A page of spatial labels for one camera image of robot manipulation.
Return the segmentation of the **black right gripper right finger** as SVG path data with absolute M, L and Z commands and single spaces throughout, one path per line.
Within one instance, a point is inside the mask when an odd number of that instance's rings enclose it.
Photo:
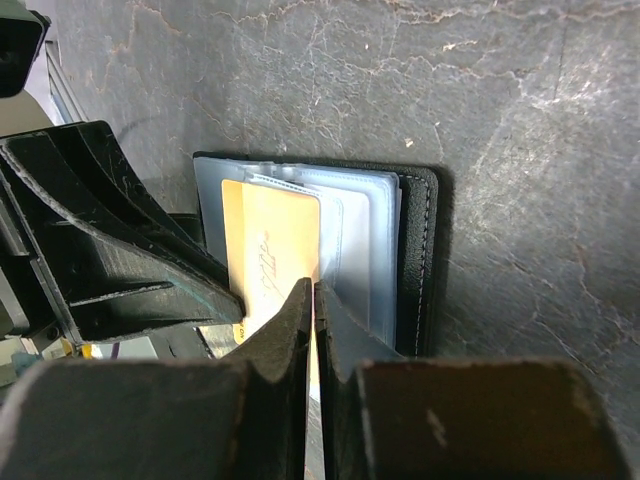
M 629 479 L 585 376 L 555 358 L 410 359 L 314 294 L 330 479 Z

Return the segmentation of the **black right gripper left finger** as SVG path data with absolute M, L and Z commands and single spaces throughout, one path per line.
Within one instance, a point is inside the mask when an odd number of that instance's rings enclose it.
M 62 360 L 1 410 L 5 479 L 300 479 L 312 283 L 219 360 Z

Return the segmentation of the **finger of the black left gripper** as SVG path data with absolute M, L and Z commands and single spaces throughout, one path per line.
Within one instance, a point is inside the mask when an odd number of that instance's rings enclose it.
M 5 137 L 8 150 L 80 221 L 57 230 L 69 279 L 63 294 L 83 340 L 107 343 L 181 324 L 225 325 L 244 311 L 238 296 L 119 220 L 89 191 L 50 134 Z
M 50 137 L 69 168 L 109 212 L 214 284 L 229 287 L 226 268 L 150 195 L 106 122 L 54 127 Z

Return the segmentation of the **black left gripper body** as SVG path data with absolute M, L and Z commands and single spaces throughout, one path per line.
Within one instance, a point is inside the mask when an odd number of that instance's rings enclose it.
M 78 229 L 80 221 L 48 192 L 8 150 L 1 151 L 1 332 L 48 345 L 59 337 L 83 340 L 70 301 L 63 294 L 69 279 L 57 230 Z

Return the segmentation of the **gold VIP card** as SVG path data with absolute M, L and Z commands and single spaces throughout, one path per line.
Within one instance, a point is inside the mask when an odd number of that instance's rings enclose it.
M 318 278 L 319 201 L 256 184 L 221 182 L 229 283 L 244 302 L 241 344 L 283 306 L 301 278 Z

